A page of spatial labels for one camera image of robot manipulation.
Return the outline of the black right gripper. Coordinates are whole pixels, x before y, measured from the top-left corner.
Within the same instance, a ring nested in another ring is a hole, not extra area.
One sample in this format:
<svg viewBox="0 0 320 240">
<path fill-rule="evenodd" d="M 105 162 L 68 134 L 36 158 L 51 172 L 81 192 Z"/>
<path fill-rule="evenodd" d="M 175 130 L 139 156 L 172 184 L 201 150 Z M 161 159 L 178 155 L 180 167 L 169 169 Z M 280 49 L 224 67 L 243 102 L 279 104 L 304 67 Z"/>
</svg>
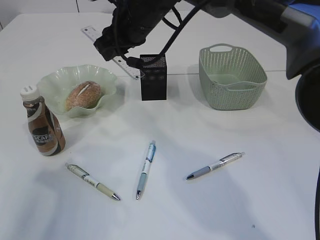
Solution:
<svg viewBox="0 0 320 240">
<path fill-rule="evenodd" d="M 102 30 L 94 47 L 105 61 L 119 56 L 116 43 L 122 54 L 130 48 L 145 43 L 148 34 L 176 5 L 176 0 L 111 0 L 116 8 L 111 25 Z"/>
</svg>

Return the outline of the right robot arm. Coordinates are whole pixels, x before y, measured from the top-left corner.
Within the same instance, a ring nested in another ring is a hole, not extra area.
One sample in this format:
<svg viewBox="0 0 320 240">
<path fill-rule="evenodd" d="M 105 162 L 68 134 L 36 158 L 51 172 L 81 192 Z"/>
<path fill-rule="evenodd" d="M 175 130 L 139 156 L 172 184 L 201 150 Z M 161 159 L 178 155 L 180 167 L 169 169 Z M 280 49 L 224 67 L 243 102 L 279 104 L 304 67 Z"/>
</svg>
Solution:
<svg viewBox="0 0 320 240">
<path fill-rule="evenodd" d="M 235 15 L 286 48 L 286 76 L 299 77 L 297 108 L 315 130 L 320 128 L 320 3 L 317 0 L 193 0 L 193 9 L 180 18 L 174 33 L 156 56 L 161 58 L 198 11 L 215 18 Z M 116 0 L 111 25 L 104 28 L 94 47 L 106 61 L 120 56 L 133 68 L 143 62 L 126 57 L 129 49 L 145 43 L 148 34 L 169 11 L 174 0 Z"/>
</svg>

